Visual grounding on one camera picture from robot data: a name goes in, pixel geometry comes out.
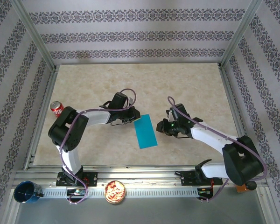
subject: blue cup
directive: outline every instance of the blue cup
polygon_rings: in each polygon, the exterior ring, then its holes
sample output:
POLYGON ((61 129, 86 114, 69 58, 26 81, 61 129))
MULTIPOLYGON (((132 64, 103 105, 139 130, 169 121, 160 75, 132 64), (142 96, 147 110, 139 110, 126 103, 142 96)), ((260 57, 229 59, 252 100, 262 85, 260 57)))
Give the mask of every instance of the blue cup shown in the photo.
POLYGON ((14 199, 20 203, 33 203, 40 197, 43 197, 41 193, 41 186, 31 181, 23 181, 14 190, 14 199))

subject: metal bar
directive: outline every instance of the metal bar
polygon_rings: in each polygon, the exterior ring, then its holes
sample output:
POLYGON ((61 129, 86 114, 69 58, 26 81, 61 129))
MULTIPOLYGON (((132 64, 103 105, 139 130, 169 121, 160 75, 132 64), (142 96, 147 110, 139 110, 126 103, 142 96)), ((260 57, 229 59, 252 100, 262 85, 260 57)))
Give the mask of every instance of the metal bar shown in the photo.
MULTIPOLYGON (((27 171, 19 170, 17 173, 41 173, 41 172, 60 172, 62 166, 34 166, 27 171)), ((84 171, 96 172, 174 172, 182 170, 194 170, 195 166, 83 166, 84 171)))
POLYGON ((42 108, 40 111, 40 116, 36 123, 36 130, 34 132, 32 140, 31 140, 30 149, 28 151, 24 169, 29 168, 31 156, 32 156, 32 154, 35 154, 35 152, 36 152, 36 148, 37 148, 39 138, 40 138, 41 132, 42 132, 42 127, 43 127, 43 124, 44 124, 44 121, 46 118, 47 110, 48 110, 51 96, 53 93, 53 88, 55 85, 57 74, 58 74, 58 72, 54 72, 54 71, 51 73, 50 80, 49 80, 49 86, 48 86, 45 96, 44 96, 44 101, 43 101, 42 108))
MULTIPOLYGON (((25 179, 25 178, 37 178, 40 179, 56 179, 57 173, 17 173, 15 179, 25 179)), ((174 172, 133 172, 133 173, 101 173, 98 174, 99 179, 152 179, 152 178, 173 178, 180 179, 179 176, 176 176, 174 172)))
MULTIPOLYGON (((61 169, 62 165, 33 165, 29 168, 29 170, 39 170, 39 169, 61 169)), ((93 169, 151 169, 151 168, 191 168, 195 167, 195 165, 143 165, 143 166, 126 166, 126 165, 83 165, 83 168, 87 170, 93 169)))
POLYGON ((280 217, 269 187, 257 187, 256 190, 266 223, 280 224, 280 217))
POLYGON ((143 62, 143 61, 138 61, 138 62, 88 62, 88 63, 62 63, 61 65, 82 65, 82 64, 166 64, 166 63, 170 63, 170 64, 195 64, 195 63, 199 63, 199 64, 209 64, 209 63, 216 63, 214 61, 173 61, 173 62, 143 62))
MULTIPOLYGON (((60 188, 60 189, 75 189, 77 187, 57 187, 56 186, 56 179, 16 179, 12 185, 14 189, 19 183, 23 181, 32 181, 38 185, 40 185, 43 189, 49 188, 60 188)), ((149 189, 149 188, 175 188, 175 187, 183 187, 181 185, 181 180, 169 180, 169 179, 143 179, 143 180, 127 180, 127 179, 116 179, 117 181, 122 182, 126 188, 129 189, 149 189)), ((99 179, 98 184, 96 187, 89 187, 89 189, 104 189, 106 185, 114 181, 114 179, 99 179)))
POLYGON ((18 215, 20 203, 17 203, 13 197, 14 190, 12 189, 5 207, 1 224, 14 224, 18 215))
POLYGON ((59 71, 60 65, 56 65, 55 71, 59 71))
POLYGON ((22 20, 23 24, 25 25, 27 31, 31 35, 32 40, 36 44, 37 48, 39 49, 42 57, 45 59, 47 65, 50 67, 50 70, 53 71, 55 68, 55 64, 51 54, 49 53, 48 49, 46 48, 45 43, 43 42, 40 34, 38 33, 34 23, 32 22, 28 12, 26 11, 23 3, 21 0, 10 0, 12 6, 16 10, 19 18, 22 20))
POLYGON ((239 113, 238 113, 238 109, 237 109, 237 106, 236 106, 236 103, 235 103, 235 99, 232 96, 231 87, 228 84, 227 76, 226 76, 226 73, 225 73, 224 69, 219 68, 219 71, 220 71, 221 79, 222 79, 223 86, 224 86, 224 89, 225 89, 225 93, 226 93, 226 96, 227 96, 227 100, 228 100, 228 103, 229 103, 229 107, 230 107, 230 110, 231 110, 231 114, 232 114, 232 117, 233 117, 233 121, 234 121, 234 124, 235 124, 235 128, 238 132, 239 137, 241 137, 241 136, 245 135, 245 132, 244 132, 243 126, 241 124, 241 120, 240 120, 240 117, 239 117, 239 113))
POLYGON ((235 48, 237 47, 240 39, 242 38, 244 32, 246 31, 249 23, 252 20, 252 17, 256 13, 258 7, 260 6, 262 0, 252 0, 249 7, 246 10, 246 13, 244 14, 244 17, 242 18, 241 22, 239 23, 239 26, 237 30, 235 31, 230 43, 228 44, 226 51, 223 54, 222 60, 221 60, 221 68, 223 69, 229 59, 231 58, 235 48))
MULTIPOLYGON (((87 198, 104 198, 104 188, 91 189, 87 198)), ((50 188, 43 189, 43 198, 65 198, 66 189, 50 188)), ((127 189, 125 198, 160 198, 160 197, 199 197, 197 188, 161 188, 161 189, 127 189)))

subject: open tin can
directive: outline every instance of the open tin can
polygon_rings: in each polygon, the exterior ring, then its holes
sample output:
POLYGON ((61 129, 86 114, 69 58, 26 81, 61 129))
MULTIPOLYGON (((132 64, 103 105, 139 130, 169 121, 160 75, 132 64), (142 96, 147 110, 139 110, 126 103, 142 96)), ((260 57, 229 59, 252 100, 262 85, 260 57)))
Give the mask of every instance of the open tin can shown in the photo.
POLYGON ((105 188, 105 198, 111 204, 120 203, 126 196, 126 188, 119 181, 111 181, 105 188))

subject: robotic arm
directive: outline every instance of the robotic arm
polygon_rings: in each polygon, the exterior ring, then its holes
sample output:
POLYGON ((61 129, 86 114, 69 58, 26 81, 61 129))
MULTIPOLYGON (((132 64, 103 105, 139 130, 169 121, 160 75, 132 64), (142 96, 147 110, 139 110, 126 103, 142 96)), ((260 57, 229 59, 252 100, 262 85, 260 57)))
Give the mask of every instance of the robotic arm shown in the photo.
MULTIPOLYGON (((175 105, 175 108, 189 117, 182 104, 175 105)), ((206 160, 197 165, 195 171, 196 180, 199 182, 216 177, 228 178, 238 186, 246 184, 248 189, 255 189, 256 183, 250 180, 264 171, 264 167, 258 158, 235 142, 218 136, 208 129, 210 127, 203 120, 193 118, 194 121, 206 126, 206 128, 188 120, 175 108, 171 107, 169 110, 166 110, 168 119, 163 119, 163 121, 157 124, 157 131, 176 138, 178 138, 178 133, 181 133, 188 138, 202 141, 221 153, 224 158, 222 163, 209 163, 211 160, 206 160)), ((214 128, 211 129, 244 144, 259 155, 249 137, 242 136, 238 138, 226 135, 214 128)))
POLYGON ((87 126, 96 124, 110 124, 113 121, 120 119, 122 124, 133 122, 140 118, 140 113, 134 106, 122 111, 114 111, 125 108, 125 105, 131 105, 131 99, 121 93, 117 92, 112 101, 107 101, 99 109, 91 110, 89 112, 80 115, 74 124, 74 118, 79 114, 78 111, 70 106, 65 107, 60 116, 56 119, 54 124, 49 130, 49 137, 56 145, 58 151, 65 138, 69 128, 67 124, 73 125, 69 137, 62 148, 61 157, 64 161, 62 167, 63 179, 67 183, 72 185, 81 185, 76 178, 74 178, 69 172, 73 173, 79 179, 84 179, 83 166, 81 165, 77 146, 82 138, 84 130, 87 126))

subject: red soda can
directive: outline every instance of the red soda can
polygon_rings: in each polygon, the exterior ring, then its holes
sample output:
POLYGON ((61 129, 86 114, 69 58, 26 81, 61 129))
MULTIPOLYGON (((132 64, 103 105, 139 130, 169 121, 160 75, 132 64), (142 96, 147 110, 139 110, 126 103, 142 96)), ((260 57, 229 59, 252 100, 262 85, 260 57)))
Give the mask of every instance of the red soda can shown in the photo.
POLYGON ((59 101, 54 101, 53 103, 51 103, 50 108, 51 111, 53 111, 53 113, 56 115, 56 117, 59 117, 64 109, 64 106, 59 101))

